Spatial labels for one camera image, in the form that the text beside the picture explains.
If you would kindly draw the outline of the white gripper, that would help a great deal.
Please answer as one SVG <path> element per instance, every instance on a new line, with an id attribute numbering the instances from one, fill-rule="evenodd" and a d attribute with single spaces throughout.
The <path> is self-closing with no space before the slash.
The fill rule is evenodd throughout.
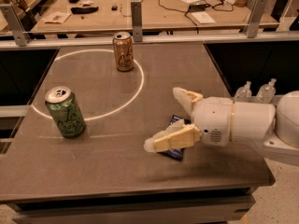
<path id="1" fill-rule="evenodd" d="M 192 115 L 194 124 L 185 124 L 183 119 L 174 122 L 145 141 L 143 148 L 147 152 L 193 147 L 200 140 L 207 145 L 222 147 L 229 142 L 234 104 L 230 98 L 204 99 L 202 94 L 180 87 L 173 89 L 173 96 L 187 114 Z"/>

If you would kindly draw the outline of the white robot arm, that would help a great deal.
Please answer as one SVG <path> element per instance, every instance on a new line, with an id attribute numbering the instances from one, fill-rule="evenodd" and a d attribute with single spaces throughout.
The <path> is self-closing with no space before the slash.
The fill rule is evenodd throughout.
<path id="1" fill-rule="evenodd" d="M 299 165 L 298 93 L 282 96 L 276 105 L 235 102 L 231 98 L 203 97 L 175 87 L 174 98 L 191 122 L 182 119 L 147 139 L 144 149 L 157 153 L 194 146 L 244 145 L 262 157 Z"/>

